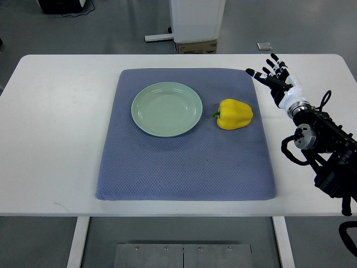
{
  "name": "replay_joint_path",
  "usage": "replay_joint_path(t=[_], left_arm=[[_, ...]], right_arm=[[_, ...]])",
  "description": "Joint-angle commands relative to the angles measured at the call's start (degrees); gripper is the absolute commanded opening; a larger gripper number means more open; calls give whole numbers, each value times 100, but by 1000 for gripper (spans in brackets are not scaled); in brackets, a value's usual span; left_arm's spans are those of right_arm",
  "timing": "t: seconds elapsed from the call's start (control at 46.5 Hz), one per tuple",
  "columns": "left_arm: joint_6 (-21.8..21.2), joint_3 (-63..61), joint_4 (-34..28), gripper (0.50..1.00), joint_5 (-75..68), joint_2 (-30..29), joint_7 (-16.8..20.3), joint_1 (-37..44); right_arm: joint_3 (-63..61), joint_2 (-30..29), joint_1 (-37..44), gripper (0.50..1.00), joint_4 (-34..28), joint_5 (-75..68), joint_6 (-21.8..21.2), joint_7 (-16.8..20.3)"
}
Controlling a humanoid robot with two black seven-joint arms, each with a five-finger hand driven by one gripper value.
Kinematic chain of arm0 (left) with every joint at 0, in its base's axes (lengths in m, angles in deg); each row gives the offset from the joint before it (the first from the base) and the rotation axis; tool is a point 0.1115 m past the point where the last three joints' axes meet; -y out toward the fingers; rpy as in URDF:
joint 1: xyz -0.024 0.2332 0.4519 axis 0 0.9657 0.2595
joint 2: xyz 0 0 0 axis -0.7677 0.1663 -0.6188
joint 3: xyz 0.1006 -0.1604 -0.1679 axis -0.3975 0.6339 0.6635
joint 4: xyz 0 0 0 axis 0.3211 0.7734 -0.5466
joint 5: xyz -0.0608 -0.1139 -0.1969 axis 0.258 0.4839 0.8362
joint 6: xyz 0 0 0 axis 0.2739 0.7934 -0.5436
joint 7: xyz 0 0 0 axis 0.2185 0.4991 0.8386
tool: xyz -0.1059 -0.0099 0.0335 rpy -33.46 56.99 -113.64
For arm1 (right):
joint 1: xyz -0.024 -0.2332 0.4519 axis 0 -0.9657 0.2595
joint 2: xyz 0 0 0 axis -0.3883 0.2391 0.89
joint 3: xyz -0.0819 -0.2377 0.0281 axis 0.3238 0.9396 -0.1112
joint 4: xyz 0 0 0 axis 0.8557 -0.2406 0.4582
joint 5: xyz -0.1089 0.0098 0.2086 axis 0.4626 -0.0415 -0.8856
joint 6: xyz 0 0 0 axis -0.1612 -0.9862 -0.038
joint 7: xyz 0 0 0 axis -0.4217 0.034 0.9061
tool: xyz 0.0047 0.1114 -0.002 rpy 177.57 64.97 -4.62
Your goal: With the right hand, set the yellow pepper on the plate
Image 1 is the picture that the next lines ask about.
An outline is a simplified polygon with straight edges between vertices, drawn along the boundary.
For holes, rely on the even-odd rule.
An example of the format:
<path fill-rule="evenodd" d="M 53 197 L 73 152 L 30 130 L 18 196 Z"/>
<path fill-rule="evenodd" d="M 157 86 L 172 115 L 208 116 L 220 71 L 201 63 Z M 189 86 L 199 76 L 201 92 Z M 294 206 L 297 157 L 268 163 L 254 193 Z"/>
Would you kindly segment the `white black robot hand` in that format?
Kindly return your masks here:
<path fill-rule="evenodd" d="M 300 104 L 307 104 L 302 96 L 302 85 L 295 73 L 277 55 L 271 53 L 273 60 L 267 59 L 270 69 L 263 67 L 263 72 L 251 68 L 245 71 L 252 78 L 267 86 L 276 106 L 286 111 L 289 118 L 293 118 L 293 111 Z"/>

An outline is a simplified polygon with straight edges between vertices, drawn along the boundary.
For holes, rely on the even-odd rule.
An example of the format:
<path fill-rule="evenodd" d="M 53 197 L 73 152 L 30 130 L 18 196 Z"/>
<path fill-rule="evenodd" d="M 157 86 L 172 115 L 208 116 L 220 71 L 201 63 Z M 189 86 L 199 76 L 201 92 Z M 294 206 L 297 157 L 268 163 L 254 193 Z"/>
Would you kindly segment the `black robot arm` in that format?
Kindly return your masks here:
<path fill-rule="evenodd" d="M 295 164 L 311 166 L 315 187 L 340 198 L 341 213 L 349 217 L 356 199 L 356 140 L 322 110 L 330 97 L 327 91 L 318 107 L 299 101 L 289 109 L 297 128 L 282 141 L 281 151 Z"/>

